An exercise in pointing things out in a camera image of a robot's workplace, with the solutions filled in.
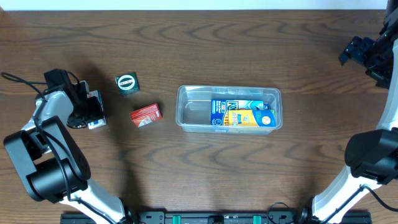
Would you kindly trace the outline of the blue Kool Fever box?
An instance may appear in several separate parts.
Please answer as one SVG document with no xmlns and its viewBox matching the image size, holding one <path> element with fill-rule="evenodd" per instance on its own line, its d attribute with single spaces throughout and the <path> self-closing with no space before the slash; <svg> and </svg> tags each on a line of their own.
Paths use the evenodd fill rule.
<svg viewBox="0 0 398 224">
<path fill-rule="evenodd" d="M 221 100 L 211 101 L 211 125 L 228 126 L 229 110 L 268 110 L 269 103 L 262 100 Z"/>
</svg>

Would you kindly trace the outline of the white Panadol box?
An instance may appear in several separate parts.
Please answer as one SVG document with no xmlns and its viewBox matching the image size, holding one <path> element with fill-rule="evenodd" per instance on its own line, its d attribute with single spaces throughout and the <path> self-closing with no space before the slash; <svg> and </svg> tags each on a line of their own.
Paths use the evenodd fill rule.
<svg viewBox="0 0 398 224">
<path fill-rule="evenodd" d="M 101 93 L 98 90 L 95 90 L 95 91 L 91 91 L 88 94 L 88 96 L 89 97 L 94 96 L 94 97 L 96 97 L 98 99 L 98 101 L 100 103 L 100 106 L 101 106 L 101 110 L 104 113 Z M 106 126 L 106 125 L 107 125 L 106 117 L 105 117 L 105 115 L 103 115 L 102 118 L 88 123 L 88 129 L 96 129 L 96 128 L 99 128 L 99 127 L 102 127 L 102 126 Z"/>
</svg>

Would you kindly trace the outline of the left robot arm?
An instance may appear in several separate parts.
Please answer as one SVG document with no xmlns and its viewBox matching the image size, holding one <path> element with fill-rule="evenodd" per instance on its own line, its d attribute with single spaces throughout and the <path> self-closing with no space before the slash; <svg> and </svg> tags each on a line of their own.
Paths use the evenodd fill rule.
<svg viewBox="0 0 398 224">
<path fill-rule="evenodd" d="M 35 201 L 62 203 L 95 223 L 138 223 L 123 201 L 91 178 L 88 161 L 68 132 L 103 117 L 85 81 L 49 81 L 29 122 L 4 139 L 22 184 Z"/>
</svg>

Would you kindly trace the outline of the yellow Woods box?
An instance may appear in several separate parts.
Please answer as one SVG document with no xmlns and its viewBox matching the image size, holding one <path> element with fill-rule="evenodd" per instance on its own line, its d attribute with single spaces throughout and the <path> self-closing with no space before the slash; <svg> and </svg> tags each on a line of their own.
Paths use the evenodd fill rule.
<svg viewBox="0 0 398 224">
<path fill-rule="evenodd" d="M 224 118 L 225 126 L 275 127 L 273 110 L 230 110 Z"/>
</svg>

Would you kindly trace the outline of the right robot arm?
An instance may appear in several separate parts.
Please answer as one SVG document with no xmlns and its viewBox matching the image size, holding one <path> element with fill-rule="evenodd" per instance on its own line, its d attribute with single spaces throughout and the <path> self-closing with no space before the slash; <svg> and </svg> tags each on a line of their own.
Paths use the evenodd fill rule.
<svg viewBox="0 0 398 224">
<path fill-rule="evenodd" d="M 297 223 L 370 223 L 369 213 L 351 212 L 366 194 L 387 210 L 375 190 L 397 179 L 397 0 L 389 0 L 377 40 L 353 37 L 338 57 L 366 68 L 376 85 L 388 90 L 383 114 L 374 131 L 355 134 L 345 150 L 345 166 L 333 182 L 312 197 Z"/>
</svg>

